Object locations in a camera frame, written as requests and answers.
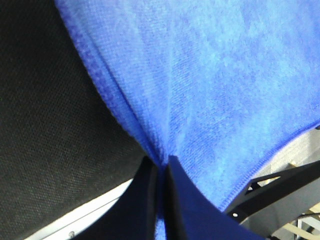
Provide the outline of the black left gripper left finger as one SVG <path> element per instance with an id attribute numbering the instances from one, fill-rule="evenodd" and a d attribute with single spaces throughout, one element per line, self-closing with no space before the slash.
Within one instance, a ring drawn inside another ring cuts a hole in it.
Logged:
<path id="1" fill-rule="evenodd" d="M 153 240 L 157 214 L 158 168 L 145 156 L 116 203 L 75 240 Z"/>

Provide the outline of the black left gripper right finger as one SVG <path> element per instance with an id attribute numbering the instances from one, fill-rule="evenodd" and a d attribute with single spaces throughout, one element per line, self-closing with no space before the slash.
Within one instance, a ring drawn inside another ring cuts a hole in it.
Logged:
<path id="1" fill-rule="evenodd" d="M 164 222 L 168 240 L 261 240 L 220 212 L 197 189 L 176 156 L 168 157 L 164 184 Z"/>

